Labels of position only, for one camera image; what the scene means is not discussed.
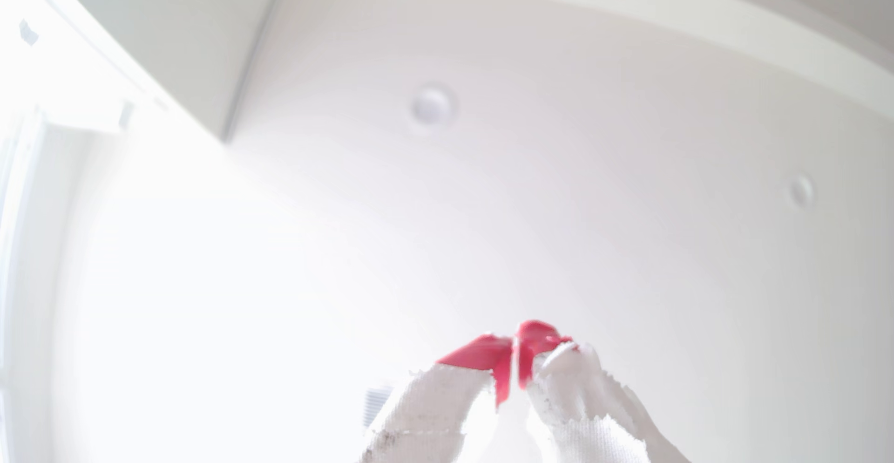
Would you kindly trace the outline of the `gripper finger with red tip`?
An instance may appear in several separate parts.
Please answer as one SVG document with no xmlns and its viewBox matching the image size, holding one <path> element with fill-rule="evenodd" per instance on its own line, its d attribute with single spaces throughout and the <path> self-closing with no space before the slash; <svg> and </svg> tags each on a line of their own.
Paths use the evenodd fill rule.
<svg viewBox="0 0 894 463">
<path fill-rule="evenodd" d="M 636 393 L 615 380 L 595 349 L 541 320 L 516 333 L 528 430 L 543 462 L 687 462 Z"/>
<path fill-rule="evenodd" d="M 483 334 L 411 374 L 371 424 L 360 462 L 475 462 L 508 399 L 513 339 Z"/>
</svg>

